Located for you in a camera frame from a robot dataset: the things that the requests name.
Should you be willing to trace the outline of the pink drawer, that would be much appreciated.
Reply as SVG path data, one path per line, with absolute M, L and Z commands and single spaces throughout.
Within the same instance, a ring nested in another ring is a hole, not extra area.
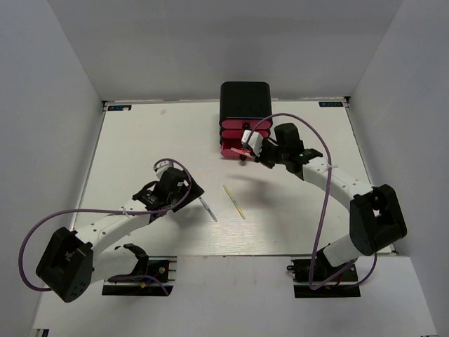
M 221 142 L 221 150 L 220 150 L 220 154 L 225 158 L 225 159 L 236 159 L 236 160 L 247 160 L 250 159 L 251 157 L 246 157 L 243 155 L 239 155 L 235 152 L 232 152 L 230 149 L 234 147 L 236 149 L 240 149 L 242 150 L 242 144 L 241 144 L 241 140 L 240 139 L 226 139 L 224 138 Z
M 222 129 L 220 131 L 220 136 L 226 139 L 241 139 L 243 135 L 243 129 Z M 270 130 L 256 130 L 256 133 L 259 133 L 264 138 L 270 136 Z
M 220 122 L 220 126 L 224 129 L 236 129 L 243 130 L 243 127 L 247 125 L 249 129 L 256 128 L 257 130 L 268 130 L 272 127 L 272 120 L 259 120 L 259 119 L 225 119 Z

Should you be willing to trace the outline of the red thin pen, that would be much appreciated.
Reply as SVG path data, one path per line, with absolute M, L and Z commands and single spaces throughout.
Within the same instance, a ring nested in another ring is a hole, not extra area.
M 232 152 L 235 152 L 235 153 L 239 154 L 239 155 L 243 155 L 243 156 L 246 156 L 246 157 L 251 157 L 251 154 L 250 154 L 250 152 L 248 150 L 240 150 L 240 149 L 236 149 L 234 147 L 232 147 L 230 150 Z

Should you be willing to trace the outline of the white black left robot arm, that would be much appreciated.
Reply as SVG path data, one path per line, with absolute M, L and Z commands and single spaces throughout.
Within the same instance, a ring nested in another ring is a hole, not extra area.
M 117 212 L 79 230 L 56 230 L 39 261 L 36 275 L 64 302 L 80 297 L 90 284 L 144 282 L 160 284 L 158 267 L 139 246 L 120 240 L 168 212 L 184 208 L 204 193 L 184 170 L 165 168 Z

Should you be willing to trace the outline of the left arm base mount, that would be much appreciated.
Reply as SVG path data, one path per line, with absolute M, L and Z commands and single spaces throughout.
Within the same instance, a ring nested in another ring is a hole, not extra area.
M 141 258 L 132 272 L 107 278 L 103 296 L 166 297 L 175 285 L 176 257 Z

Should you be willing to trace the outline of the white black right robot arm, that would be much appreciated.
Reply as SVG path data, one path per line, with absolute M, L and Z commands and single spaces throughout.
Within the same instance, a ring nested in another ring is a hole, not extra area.
M 285 166 L 289 173 L 320 188 L 349 212 L 348 234 L 316 252 L 314 262 L 322 278 L 336 278 L 343 265 L 372 256 L 407 235 L 401 206 L 391 186 L 375 187 L 331 165 L 318 150 L 304 147 L 292 123 L 277 126 L 275 136 L 272 140 L 251 134 L 248 145 L 255 160 L 270 169 L 277 164 Z

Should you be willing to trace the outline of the pink top drawer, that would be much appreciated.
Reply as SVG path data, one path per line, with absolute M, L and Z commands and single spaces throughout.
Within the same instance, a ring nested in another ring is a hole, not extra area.
M 257 130 L 268 130 L 272 127 L 272 120 L 259 120 L 259 119 L 225 119 L 220 122 L 220 126 L 224 129 L 236 129 L 243 130 L 243 127 L 247 125 L 249 129 L 256 128 Z

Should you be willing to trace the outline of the pink bottom drawer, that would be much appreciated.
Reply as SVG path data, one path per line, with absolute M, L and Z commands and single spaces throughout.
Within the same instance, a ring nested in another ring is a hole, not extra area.
M 240 149 L 242 150 L 242 144 L 241 144 L 241 140 L 240 139 L 226 139 L 224 138 L 221 142 L 221 150 L 220 150 L 220 154 L 225 158 L 225 159 L 236 159 L 236 160 L 247 160 L 250 159 L 251 157 L 246 157 L 243 155 L 239 155 L 235 152 L 232 152 L 230 149 L 234 147 L 236 149 Z

